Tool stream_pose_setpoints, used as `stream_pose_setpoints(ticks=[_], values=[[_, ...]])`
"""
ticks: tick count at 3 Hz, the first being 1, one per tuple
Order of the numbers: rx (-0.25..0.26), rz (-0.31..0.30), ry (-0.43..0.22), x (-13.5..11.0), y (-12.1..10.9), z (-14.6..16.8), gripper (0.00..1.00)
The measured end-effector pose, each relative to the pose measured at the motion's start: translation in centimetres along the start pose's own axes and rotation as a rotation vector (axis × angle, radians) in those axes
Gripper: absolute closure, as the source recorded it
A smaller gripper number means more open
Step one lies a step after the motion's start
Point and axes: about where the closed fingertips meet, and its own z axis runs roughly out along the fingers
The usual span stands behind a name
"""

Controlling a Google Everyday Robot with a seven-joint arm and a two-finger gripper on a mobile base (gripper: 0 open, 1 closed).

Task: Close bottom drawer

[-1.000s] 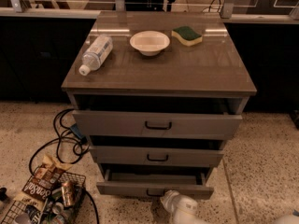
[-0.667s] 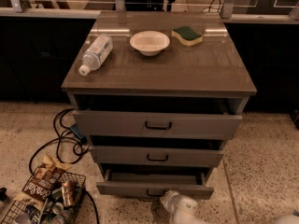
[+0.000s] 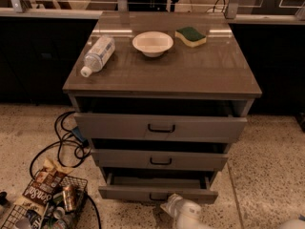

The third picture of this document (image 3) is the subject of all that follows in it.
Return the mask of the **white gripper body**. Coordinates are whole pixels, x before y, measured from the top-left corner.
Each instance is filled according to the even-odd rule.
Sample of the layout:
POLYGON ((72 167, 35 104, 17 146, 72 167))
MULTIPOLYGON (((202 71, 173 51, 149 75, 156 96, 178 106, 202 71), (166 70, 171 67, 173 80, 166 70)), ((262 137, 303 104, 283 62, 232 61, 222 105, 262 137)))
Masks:
POLYGON ((201 206, 192 200, 172 194, 160 207, 173 218, 174 229, 209 229, 209 226, 200 220, 201 206))

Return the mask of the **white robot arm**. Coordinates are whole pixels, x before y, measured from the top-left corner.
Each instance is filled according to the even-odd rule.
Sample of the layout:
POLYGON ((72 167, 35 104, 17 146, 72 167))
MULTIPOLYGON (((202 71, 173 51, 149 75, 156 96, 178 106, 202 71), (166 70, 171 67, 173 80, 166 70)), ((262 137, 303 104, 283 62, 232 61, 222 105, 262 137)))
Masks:
MULTIPOLYGON (((160 205, 175 223, 175 229, 215 229, 200 220, 201 206, 185 199, 178 194, 172 194, 165 203, 160 205)), ((280 224, 277 229, 305 229, 303 217, 290 219, 280 224)))

